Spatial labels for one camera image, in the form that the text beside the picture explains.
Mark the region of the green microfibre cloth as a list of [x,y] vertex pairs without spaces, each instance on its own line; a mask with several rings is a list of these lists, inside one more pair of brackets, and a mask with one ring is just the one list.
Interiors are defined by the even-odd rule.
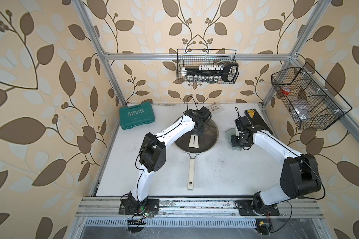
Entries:
[[234,136],[236,136],[236,130],[235,130],[235,128],[230,128],[230,129],[228,129],[228,130],[226,130],[225,131],[225,133],[224,133],[224,135],[225,135],[225,138],[226,138],[226,140],[227,140],[227,143],[228,143],[228,145],[230,146],[230,147],[232,147],[232,136],[234,135]]

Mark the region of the glass pot lid cream handle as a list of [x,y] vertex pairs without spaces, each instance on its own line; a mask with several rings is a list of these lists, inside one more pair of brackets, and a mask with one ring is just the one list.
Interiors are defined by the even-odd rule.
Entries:
[[175,141],[175,145],[188,153],[203,153],[215,146],[218,140],[218,128],[213,120],[204,127],[202,135],[192,135],[187,132]]

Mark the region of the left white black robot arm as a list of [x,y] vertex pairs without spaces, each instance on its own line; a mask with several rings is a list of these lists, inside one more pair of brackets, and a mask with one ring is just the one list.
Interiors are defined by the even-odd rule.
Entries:
[[145,135],[136,161],[140,172],[135,187],[128,194],[128,201],[136,211],[140,211],[147,199],[154,173],[160,170],[166,162],[167,148],[177,139],[191,133],[202,135],[205,125],[211,120],[211,112],[207,107],[183,112],[182,116],[165,130]]

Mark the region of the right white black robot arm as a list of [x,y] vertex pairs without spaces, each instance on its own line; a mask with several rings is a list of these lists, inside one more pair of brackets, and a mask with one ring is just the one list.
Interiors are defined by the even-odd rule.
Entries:
[[233,147],[249,150],[257,145],[282,166],[279,182],[254,195],[254,208],[272,206],[325,189],[313,155],[290,148],[264,126],[253,125],[248,117],[238,117],[234,123],[238,134],[231,137]]

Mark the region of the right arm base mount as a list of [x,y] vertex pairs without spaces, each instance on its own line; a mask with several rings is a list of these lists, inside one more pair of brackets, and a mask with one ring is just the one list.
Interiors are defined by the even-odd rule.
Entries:
[[253,200],[237,200],[235,202],[240,216],[280,216],[277,205],[264,205]]

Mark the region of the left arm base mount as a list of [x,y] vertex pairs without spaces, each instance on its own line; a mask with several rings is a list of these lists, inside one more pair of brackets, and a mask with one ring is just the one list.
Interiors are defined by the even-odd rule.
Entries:
[[156,215],[160,208],[159,199],[146,199],[143,202],[132,202],[129,199],[122,199],[119,215]]

